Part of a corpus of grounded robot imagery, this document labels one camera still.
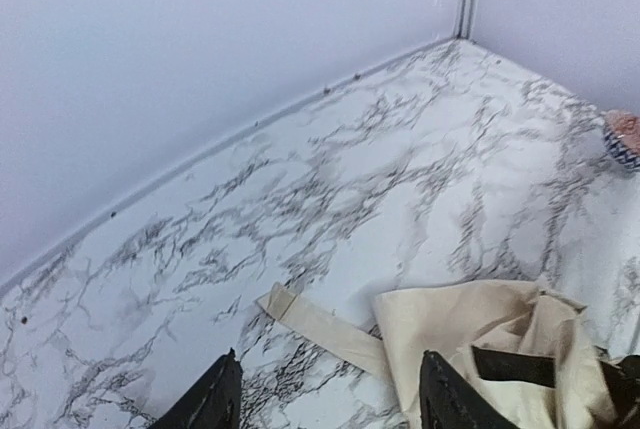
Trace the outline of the beige and black umbrella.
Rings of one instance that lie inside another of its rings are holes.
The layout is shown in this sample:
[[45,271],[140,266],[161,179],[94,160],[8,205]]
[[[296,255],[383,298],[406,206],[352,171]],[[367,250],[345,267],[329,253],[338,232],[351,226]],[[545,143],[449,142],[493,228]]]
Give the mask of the beige and black umbrella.
[[612,361],[582,325],[583,306],[531,282],[484,280],[386,292],[371,336],[281,284],[259,300],[274,320],[391,383],[421,428],[425,351],[440,353],[517,428],[635,428],[639,359]]

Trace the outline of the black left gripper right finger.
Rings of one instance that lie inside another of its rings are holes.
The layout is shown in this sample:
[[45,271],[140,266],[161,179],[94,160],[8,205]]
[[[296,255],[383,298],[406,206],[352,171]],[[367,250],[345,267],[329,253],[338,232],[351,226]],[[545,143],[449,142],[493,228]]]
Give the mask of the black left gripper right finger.
[[517,429],[436,351],[423,354],[419,401],[422,429]]

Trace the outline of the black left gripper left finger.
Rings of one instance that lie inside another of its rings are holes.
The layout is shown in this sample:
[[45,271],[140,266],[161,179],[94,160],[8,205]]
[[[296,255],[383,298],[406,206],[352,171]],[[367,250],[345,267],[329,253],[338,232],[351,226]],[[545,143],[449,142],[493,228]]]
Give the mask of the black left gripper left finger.
[[231,348],[149,428],[239,429],[242,376],[242,367]]

